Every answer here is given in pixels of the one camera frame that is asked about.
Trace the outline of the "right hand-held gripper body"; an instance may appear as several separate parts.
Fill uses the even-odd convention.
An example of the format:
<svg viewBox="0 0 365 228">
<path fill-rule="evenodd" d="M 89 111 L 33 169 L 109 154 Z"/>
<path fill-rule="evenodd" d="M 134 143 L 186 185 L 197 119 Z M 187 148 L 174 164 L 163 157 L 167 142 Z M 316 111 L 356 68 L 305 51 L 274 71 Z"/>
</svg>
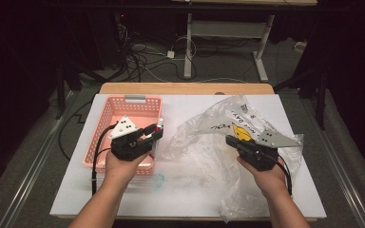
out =
<svg viewBox="0 0 365 228">
<path fill-rule="evenodd" d="M 298 147 L 300 140 L 286 137 L 279 132 L 265 129 L 253 145 L 243 144 L 243 151 L 238 151 L 240 157 L 259 171 L 271 170 L 278 162 L 281 147 Z"/>
</svg>

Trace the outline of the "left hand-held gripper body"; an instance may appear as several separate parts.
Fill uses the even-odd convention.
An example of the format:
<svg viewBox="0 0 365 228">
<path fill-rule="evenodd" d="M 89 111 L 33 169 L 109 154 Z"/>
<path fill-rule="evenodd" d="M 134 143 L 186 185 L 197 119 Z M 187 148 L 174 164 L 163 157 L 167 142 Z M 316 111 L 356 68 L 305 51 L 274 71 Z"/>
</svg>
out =
<svg viewBox="0 0 365 228">
<path fill-rule="evenodd" d="M 131 162 L 152 150 L 152 142 L 142 140 L 144 129 L 123 116 L 111 131 L 111 153 L 121 161 Z"/>
</svg>

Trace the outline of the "white bottle with red cap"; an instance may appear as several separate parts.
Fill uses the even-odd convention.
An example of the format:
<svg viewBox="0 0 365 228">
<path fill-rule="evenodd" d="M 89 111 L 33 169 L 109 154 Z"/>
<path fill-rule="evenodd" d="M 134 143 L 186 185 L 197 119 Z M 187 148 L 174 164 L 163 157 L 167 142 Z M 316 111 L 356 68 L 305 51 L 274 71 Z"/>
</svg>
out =
<svg viewBox="0 0 365 228">
<path fill-rule="evenodd" d="M 153 149 L 153 153 L 156 153 L 157 148 L 158 148 L 158 144 L 159 144 L 159 140 L 163 136 L 163 118 L 160 118 L 158 120 L 158 122 L 156 123 L 156 126 L 154 128 L 154 133 L 152 134 L 152 136 L 153 136 L 153 139 L 154 139 L 152 149 Z"/>
</svg>

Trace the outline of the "pink perforated plastic basket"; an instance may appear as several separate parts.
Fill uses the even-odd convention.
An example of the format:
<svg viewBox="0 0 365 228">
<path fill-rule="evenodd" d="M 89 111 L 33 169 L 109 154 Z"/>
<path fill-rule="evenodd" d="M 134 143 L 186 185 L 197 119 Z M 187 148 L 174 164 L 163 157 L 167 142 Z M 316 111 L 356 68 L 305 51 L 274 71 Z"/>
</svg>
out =
<svg viewBox="0 0 365 228">
<path fill-rule="evenodd" d="M 162 114 L 162 98 L 160 96 L 145 95 L 108 95 L 101 105 L 101 113 L 96 121 L 96 127 L 92 133 L 90 144 L 86 150 L 83 164 L 89 168 L 93 167 L 93 161 L 96 161 L 96 170 L 98 173 L 105 172 L 106 153 L 111 144 L 109 135 L 111 131 L 106 132 L 97 146 L 100 135 L 107 127 L 117 123 L 123 116 L 127 116 L 139 128 L 156 124 Z"/>
</svg>

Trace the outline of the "clear plastic shopping bag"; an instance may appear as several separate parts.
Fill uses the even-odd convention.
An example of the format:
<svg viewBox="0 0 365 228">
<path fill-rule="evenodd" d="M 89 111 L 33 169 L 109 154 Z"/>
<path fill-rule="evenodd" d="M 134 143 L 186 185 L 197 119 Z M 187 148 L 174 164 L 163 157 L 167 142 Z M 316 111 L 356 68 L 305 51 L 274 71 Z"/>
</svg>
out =
<svg viewBox="0 0 365 228">
<path fill-rule="evenodd" d="M 231 96 L 180 125 L 162 156 L 169 160 L 187 157 L 195 163 L 194 170 L 204 185 L 223 185 L 218 209 L 224 221 L 264 217 L 267 202 L 255 182 L 235 163 L 240 154 L 225 137 L 255 140 L 265 129 L 279 132 L 245 96 Z M 284 172 L 287 190 L 292 192 L 293 177 L 301 164 L 303 136 L 279 133 L 302 142 L 298 147 L 278 149 L 277 165 Z"/>
</svg>

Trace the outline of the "person's right hand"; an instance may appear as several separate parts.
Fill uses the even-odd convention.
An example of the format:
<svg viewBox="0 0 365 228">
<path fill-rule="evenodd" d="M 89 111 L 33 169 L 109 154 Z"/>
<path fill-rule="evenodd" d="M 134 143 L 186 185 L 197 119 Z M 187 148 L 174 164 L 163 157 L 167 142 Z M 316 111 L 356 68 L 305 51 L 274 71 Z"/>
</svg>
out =
<svg viewBox="0 0 365 228">
<path fill-rule="evenodd" d="M 237 157 L 237 161 L 253 175 L 257 186 L 268 200 L 288 194 L 286 177 L 277 164 L 271 170 L 259 171 L 241 157 Z"/>
</svg>

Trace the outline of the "person's left hand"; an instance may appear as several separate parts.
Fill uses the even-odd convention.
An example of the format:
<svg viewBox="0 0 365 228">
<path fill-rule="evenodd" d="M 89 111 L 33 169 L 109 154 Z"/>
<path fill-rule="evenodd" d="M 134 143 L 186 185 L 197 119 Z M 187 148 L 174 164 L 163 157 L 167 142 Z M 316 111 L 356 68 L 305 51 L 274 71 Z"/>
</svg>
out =
<svg viewBox="0 0 365 228">
<path fill-rule="evenodd" d="M 138 165 L 148 156 L 147 153 L 133 161 L 120 161 L 111 152 L 106 155 L 106 174 L 104 185 L 125 189 L 136 175 Z"/>
</svg>

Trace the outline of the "white table board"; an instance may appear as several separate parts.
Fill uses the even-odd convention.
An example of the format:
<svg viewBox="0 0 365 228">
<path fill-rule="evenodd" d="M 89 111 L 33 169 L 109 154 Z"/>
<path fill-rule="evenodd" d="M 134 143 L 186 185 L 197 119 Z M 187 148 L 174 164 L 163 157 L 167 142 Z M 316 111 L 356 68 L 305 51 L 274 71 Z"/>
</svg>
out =
<svg viewBox="0 0 365 228">
<path fill-rule="evenodd" d="M 205 108 L 214 105 L 227 95 L 161 95 L 163 99 L 165 136 L 160 141 L 158 157 L 154 164 L 154 174 L 163 174 L 165 180 L 159 189 L 127 189 L 118 212 L 120 219 L 155 220 L 196 220 L 222 221 L 218 205 L 223 185 L 204 185 L 194 170 L 195 164 L 189 158 L 167 160 L 159 157 L 163 153 L 177 127 L 188 118 L 203 113 Z M 245 95 L 249 104 L 260 111 L 273 126 L 283 133 L 292 134 L 283 105 L 278 95 Z M 99 108 L 104 104 L 106 95 L 97 95 L 87 116 L 86 124 L 75 147 L 59 191 L 49 214 L 60 219 L 72 219 L 79 214 L 91 198 L 91 170 L 82 164 L 92 133 L 93 125 L 99 116 Z M 253 176 L 243 169 L 254 181 Z M 318 195 L 316 186 L 303 157 L 295 176 L 293 189 L 294 203 L 310 221 L 325 219 L 326 212 Z M 234 218 L 235 221 L 268 219 L 264 217 Z"/>
</svg>

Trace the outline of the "clear plastic pouch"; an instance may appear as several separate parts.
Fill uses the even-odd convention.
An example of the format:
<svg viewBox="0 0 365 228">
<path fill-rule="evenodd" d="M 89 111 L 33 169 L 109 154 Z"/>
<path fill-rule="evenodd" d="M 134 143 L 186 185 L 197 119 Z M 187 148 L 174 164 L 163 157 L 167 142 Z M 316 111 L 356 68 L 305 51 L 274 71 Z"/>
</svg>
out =
<svg viewBox="0 0 365 228">
<path fill-rule="evenodd" d="M 159 189 L 163 187 L 164 180 L 163 174 L 136 176 L 130 181 L 128 188 L 137 190 Z"/>
</svg>

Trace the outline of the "wooden table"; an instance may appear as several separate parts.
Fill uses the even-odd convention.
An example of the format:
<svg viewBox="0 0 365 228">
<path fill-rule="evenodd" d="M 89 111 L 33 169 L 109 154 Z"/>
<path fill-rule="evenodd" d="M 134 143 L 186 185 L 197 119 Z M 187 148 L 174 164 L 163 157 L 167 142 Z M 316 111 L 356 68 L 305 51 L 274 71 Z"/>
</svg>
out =
<svg viewBox="0 0 365 228">
<path fill-rule="evenodd" d="M 268 84 L 234 83 L 105 83 L 100 94 L 166 94 L 166 95 L 271 95 Z"/>
</svg>

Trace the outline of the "black stand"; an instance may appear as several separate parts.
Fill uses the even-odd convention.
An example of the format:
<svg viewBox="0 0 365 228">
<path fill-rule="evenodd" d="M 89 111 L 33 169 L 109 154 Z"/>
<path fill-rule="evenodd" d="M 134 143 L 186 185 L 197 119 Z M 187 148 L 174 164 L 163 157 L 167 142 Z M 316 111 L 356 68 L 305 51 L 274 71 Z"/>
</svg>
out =
<svg viewBox="0 0 365 228">
<path fill-rule="evenodd" d="M 78 67 L 75 62 L 62 63 L 56 68 L 57 120 L 62 117 L 66 107 L 65 85 L 68 85 L 71 91 L 80 91 L 82 88 Z"/>
<path fill-rule="evenodd" d="M 312 68 L 306 70 L 291 79 L 279 83 L 273 87 L 278 92 L 286 87 L 296 88 L 300 99 L 311 99 L 315 97 L 316 103 L 316 121 L 321 130 L 325 129 L 324 125 L 324 109 L 327 86 L 327 71 Z"/>
</svg>

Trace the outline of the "dark computer tower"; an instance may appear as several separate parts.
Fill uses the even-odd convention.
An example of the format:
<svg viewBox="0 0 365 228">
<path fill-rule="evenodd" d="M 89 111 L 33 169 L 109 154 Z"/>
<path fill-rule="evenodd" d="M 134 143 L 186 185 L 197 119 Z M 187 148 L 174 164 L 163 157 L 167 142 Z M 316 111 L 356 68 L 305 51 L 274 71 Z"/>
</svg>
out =
<svg viewBox="0 0 365 228">
<path fill-rule="evenodd" d="M 88 19 L 101 68 L 118 67 L 120 65 L 119 36 L 114 15 L 106 11 L 93 11 L 88 14 Z"/>
</svg>

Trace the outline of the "white metal table frame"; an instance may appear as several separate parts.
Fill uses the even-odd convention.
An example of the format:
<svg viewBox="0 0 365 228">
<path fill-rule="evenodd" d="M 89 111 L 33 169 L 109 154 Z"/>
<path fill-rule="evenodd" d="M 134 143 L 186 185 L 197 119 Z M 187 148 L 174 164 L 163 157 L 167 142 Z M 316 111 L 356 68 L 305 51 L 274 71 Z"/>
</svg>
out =
<svg viewBox="0 0 365 228">
<path fill-rule="evenodd" d="M 173 0 L 174 2 L 183 2 L 189 7 L 198 7 L 204 4 L 207 7 L 222 5 L 234 7 L 272 7 L 273 9 L 284 7 L 314 7 L 317 0 Z M 269 13 L 264 22 L 233 22 L 228 19 L 223 22 L 221 19 L 215 20 L 197 20 L 193 18 L 193 14 L 187 14 L 186 35 L 184 39 L 185 54 L 184 54 L 184 79 L 192 79 L 194 72 L 193 57 L 196 54 L 197 46 L 193 41 L 194 37 L 223 37 L 223 38 L 247 38 L 260 39 L 259 49 L 252 53 L 255 67 L 258 71 L 259 79 L 263 83 L 269 81 L 265 71 L 262 55 L 269 38 L 275 19 L 274 13 Z"/>
</svg>

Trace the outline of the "metal floor rail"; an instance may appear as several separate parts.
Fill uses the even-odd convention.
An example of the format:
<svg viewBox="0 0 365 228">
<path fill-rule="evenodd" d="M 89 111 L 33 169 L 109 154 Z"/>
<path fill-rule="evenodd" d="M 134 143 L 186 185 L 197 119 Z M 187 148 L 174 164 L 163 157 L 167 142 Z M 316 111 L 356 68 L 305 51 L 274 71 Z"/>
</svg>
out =
<svg viewBox="0 0 365 228">
<path fill-rule="evenodd" d="M 16 190 L 10 206 L 8 207 L 5 215 L 0 221 L 0 228 L 12 228 L 14 222 L 17 220 L 17 217 L 28 198 L 29 193 L 34 186 L 34 183 L 38 179 L 38 176 L 47 160 L 48 150 L 51 148 L 53 141 L 58 136 L 59 128 L 64 125 L 65 117 L 77 100 L 78 95 L 79 93 L 74 91 L 70 91 L 67 94 L 67 106 L 65 107 L 62 116 L 54 121 L 43 144 L 39 148 L 37 155 L 35 156 L 32 164 L 29 167 L 28 173 L 24 176 L 21 185 Z"/>
<path fill-rule="evenodd" d="M 334 146 L 329 140 L 326 132 L 320 129 L 319 124 L 315 118 L 315 111 L 312 103 L 308 100 L 303 100 L 302 104 L 304 109 L 311 119 L 311 122 L 318 133 L 319 138 L 322 140 L 324 147 L 324 154 L 327 157 L 327 163 L 329 164 L 336 181 L 341 188 L 342 195 L 346 199 L 355 220 L 359 228 L 365 228 L 365 205 L 362 202 L 361 196 L 355 189 L 355 185 L 351 182 L 350 176 L 346 173 L 345 168 L 340 161 L 339 156 L 336 154 Z"/>
</svg>

